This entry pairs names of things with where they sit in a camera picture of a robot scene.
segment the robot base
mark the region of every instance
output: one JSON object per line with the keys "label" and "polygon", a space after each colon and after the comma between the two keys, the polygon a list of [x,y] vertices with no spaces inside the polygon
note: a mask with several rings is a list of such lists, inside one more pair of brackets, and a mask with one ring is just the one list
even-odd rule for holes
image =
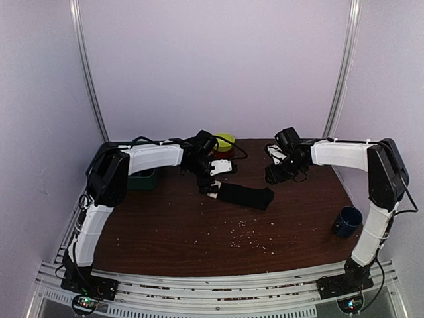
{"label": "robot base", "polygon": [[361,284],[352,286],[346,283],[346,274],[331,277],[323,277],[317,280],[317,286],[321,299],[344,296],[348,293],[356,293],[366,288],[374,286],[371,277],[363,278]]}
{"label": "robot base", "polygon": [[111,280],[109,278],[90,276],[90,284],[98,288],[98,292],[100,293],[100,295],[97,295],[97,293],[84,292],[83,288],[81,288],[77,282],[69,282],[67,280],[62,280],[60,287],[64,290],[69,290],[71,292],[86,295],[88,297],[100,297],[101,299],[112,301],[115,299],[115,294],[118,288],[118,281]]}

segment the black cloth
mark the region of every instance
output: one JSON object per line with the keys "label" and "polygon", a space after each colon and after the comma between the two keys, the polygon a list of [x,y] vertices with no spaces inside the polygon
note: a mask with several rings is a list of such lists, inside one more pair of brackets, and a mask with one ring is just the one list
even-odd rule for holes
{"label": "black cloth", "polygon": [[274,199],[274,192],[268,187],[265,189],[250,189],[237,184],[221,183],[217,199],[265,211]]}

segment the metal frame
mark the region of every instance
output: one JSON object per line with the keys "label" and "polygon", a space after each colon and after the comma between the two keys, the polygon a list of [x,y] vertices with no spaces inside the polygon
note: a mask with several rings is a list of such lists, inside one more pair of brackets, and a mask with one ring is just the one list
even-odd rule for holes
{"label": "metal frame", "polygon": [[[74,294],[60,289],[60,280],[54,274],[62,261],[61,249],[55,264],[42,263],[37,275],[38,289],[34,293],[31,314],[38,317],[42,299],[68,304]],[[392,262],[383,263],[390,299],[396,317],[408,318],[400,297],[401,287]],[[96,276],[119,281],[115,301],[104,301],[100,314],[108,317],[279,317],[282,313],[295,313],[335,298],[320,300],[315,281],[323,276],[344,272],[344,262],[302,268],[285,272],[243,276],[218,276],[200,278],[173,278],[102,272]],[[381,271],[377,265],[371,269],[376,290],[381,284]]]}
{"label": "metal frame", "polygon": [[359,16],[360,16],[360,0],[351,0],[350,15],[346,30],[346,40],[344,42],[344,50],[342,62],[340,65],[339,76],[337,78],[336,89],[331,102],[331,108],[327,123],[325,124],[323,138],[332,137],[339,120],[341,107],[346,93],[346,80],[350,65],[353,61],[356,39],[358,38]]}
{"label": "metal frame", "polygon": [[80,1],[79,0],[70,0],[70,9],[72,22],[74,24],[74,30],[78,42],[79,47],[79,56],[81,58],[85,84],[87,86],[88,96],[90,98],[90,103],[93,108],[95,120],[97,121],[97,126],[99,127],[101,137],[104,142],[109,141],[109,136],[106,131],[105,122],[103,120],[103,116],[101,115],[99,101],[97,100],[97,94],[94,88],[93,76],[91,74],[91,69],[88,61],[87,48],[85,45],[84,31],[82,27],[81,21],[81,13],[80,13]]}

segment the yellow bowl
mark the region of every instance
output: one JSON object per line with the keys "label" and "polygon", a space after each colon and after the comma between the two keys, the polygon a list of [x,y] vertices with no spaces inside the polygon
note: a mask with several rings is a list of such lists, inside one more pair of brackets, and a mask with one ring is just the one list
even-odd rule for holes
{"label": "yellow bowl", "polygon": [[[234,143],[234,141],[235,141],[234,136],[232,136],[230,134],[215,134],[214,136],[222,137],[222,138],[224,138],[224,139],[226,139],[226,140],[228,140],[229,142],[232,142],[232,143]],[[219,139],[219,138],[217,138],[217,140],[218,140],[218,149],[217,149],[216,146],[214,147],[214,149],[217,152],[227,152],[227,151],[230,151],[231,148],[233,147],[232,144],[229,144],[225,140],[222,140],[222,139]]]}

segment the metal pole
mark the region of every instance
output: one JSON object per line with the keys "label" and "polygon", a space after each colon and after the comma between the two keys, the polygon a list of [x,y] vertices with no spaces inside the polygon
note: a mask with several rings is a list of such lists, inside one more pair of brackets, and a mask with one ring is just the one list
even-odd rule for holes
{"label": "metal pole", "polygon": [[105,122],[101,115],[99,101],[97,100],[97,95],[94,88],[93,76],[91,74],[91,70],[90,70],[90,66],[88,62],[87,48],[85,47],[84,32],[83,32],[81,13],[80,13],[80,1],[70,0],[70,9],[71,9],[72,22],[74,24],[74,30],[75,30],[75,34],[76,34],[76,38],[78,42],[78,47],[79,47],[79,56],[81,58],[83,74],[85,78],[85,85],[87,86],[87,92],[90,99],[91,107],[93,108],[95,120],[97,122],[97,126],[99,127],[101,137],[103,138],[104,142],[108,142],[109,136],[106,131]]}
{"label": "metal pole", "polygon": [[360,0],[351,0],[350,2],[350,15],[348,26],[346,30],[346,40],[344,42],[344,50],[342,62],[339,70],[339,76],[337,78],[336,89],[331,102],[331,108],[327,123],[325,125],[323,138],[328,138],[334,133],[334,129],[337,124],[337,120],[340,115],[340,110],[343,102],[344,87],[347,79],[350,64],[353,59],[354,46],[356,37],[358,34],[359,26],[359,14],[360,14]]}

